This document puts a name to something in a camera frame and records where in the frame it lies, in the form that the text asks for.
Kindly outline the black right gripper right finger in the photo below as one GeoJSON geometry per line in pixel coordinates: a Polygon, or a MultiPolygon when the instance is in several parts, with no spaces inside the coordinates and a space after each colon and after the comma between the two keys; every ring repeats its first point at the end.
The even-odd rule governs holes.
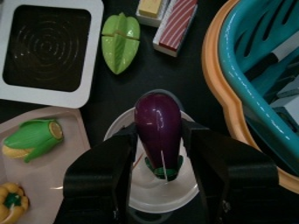
{"type": "Polygon", "coordinates": [[[182,136],[207,224],[280,224],[271,158],[196,122],[182,122],[182,136]]]}

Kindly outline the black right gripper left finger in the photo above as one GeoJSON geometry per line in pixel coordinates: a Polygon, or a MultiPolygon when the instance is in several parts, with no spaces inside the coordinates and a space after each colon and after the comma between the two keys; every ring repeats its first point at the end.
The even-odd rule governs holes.
{"type": "Polygon", "coordinates": [[[63,180],[62,224],[127,224],[136,142],[131,123],[71,164],[63,180]]]}

